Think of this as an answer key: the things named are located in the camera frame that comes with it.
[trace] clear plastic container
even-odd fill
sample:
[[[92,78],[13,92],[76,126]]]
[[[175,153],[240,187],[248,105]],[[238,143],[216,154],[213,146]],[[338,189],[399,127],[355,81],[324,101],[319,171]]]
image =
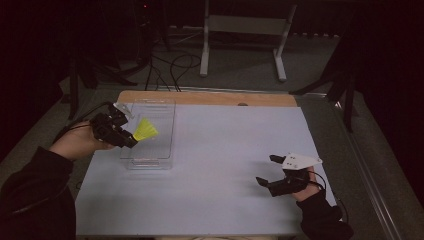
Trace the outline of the clear plastic container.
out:
[[[147,118],[159,134],[140,141],[133,148],[122,148],[121,159],[128,159],[128,169],[171,169],[175,101],[140,99],[128,107],[134,118],[128,120],[127,131],[135,132],[141,119]]]

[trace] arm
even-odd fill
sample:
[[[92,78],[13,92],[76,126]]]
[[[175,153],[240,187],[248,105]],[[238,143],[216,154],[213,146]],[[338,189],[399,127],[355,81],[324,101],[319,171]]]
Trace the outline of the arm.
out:
[[[67,186],[73,161],[112,146],[93,137],[88,123],[12,174],[0,192],[0,236],[7,239],[75,239],[74,199]]]
[[[309,169],[311,181],[316,182],[313,168]],[[302,209],[303,220],[300,224],[310,239],[350,239],[352,228],[341,222],[343,214],[338,206],[330,206],[325,199],[325,190],[309,184],[306,189],[293,193],[296,204]]]

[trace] human hand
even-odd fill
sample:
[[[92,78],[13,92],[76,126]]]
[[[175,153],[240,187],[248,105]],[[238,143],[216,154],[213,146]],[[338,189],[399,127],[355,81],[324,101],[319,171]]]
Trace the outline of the human hand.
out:
[[[308,172],[309,172],[309,178],[311,182],[316,182],[316,176],[313,173],[314,172],[314,168],[313,167],[308,167],[307,168]],[[307,198],[309,198],[310,196],[316,194],[319,192],[319,187],[317,185],[314,184],[308,184],[306,186],[305,189],[297,192],[297,193],[292,193],[292,196],[298,201],[298,202],[302,202],[304,200],[306,200]]]
[[[69,160],[76,160],[88,156],[96,150],[112,149],[114,146],[94,138],[90,122],[81,122],[73,126],[59,138],[49,151],[61,155]]]

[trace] white tabletop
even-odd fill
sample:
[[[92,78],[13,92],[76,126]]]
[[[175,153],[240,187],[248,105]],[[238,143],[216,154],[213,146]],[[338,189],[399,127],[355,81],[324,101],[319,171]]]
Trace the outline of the white tabletop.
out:
[[[318,157],[300,108],[177,104],[175,114],[171,170],[128,170],[119,148],[95,153],[76,200],[78,235],[301,232],[295,200],[255,179],[284,177],[271,154]],[[335,205],[328,182],[327,199]]]

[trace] gray carpet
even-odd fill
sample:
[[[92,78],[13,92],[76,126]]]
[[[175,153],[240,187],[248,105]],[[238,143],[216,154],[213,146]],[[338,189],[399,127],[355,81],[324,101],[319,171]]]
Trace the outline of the gray carpet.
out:
[[[171,36],[171,42],[177,41],[179,39]],[[199,67],[192,68],[178,80],[178,84],[183,90],[212,88],[274,93],[296,90],[319,78],[337,41],[290,37],[283,52],[288,76],[286,83],[277,79],[272,47],[266,42],[223,44],[216,41],[211,46],[209,75],[199,77]],[[163,45],[157,45],[154,55],[169,62],[182,54],[177,51],[200,56],[201,38],[191,38],[172,46],[175,52],[168,53],[164,52]],[[177,64],[189,65],[190,61],[190,57],[181,58]],[[154,58],[153,66],[158,71],[152,73],[149,89],[156,88],[158,74],[173,89],[170,64]],[[99,102],[116,100],[123,89],[144,89],[148,70],[145,68],[128,77],[128,80],[139,83],[136,87],[121,86],[103,76],[99,76],[101,84],[96,90],[80,87],[80,112]],[[175,76],[184,71],[182,68],[174,70]],[[160,89],[167,90],[162,80],[157,82],[161,85]],[[64,91],[68,91],[67,80],[62,84]],[[328,86],[323,86],[314,92],[325,93],[327,89]],[[330,184],[346,207],[349,223],[355,231],[353,239],[421,239],[424,236],[423,209],[361,95],[355,95],[353,134],[345,130],[340,110],[322,97],[307,95],[297,97],[297,102],[304,111],[318,153],[325,160],[324,169]],[[69,105],[57,103],[25,135],[0,164],[1,185],[12,172],[29,161],[37,146],[48,147],[51,144],[55,134],[66,125],[68,114]],[[90,158],[76,163],[69,183],[74,196],[78,194],[77,187],[83,181],[89,163]],[[385,215],[382,206],[389,215]]]

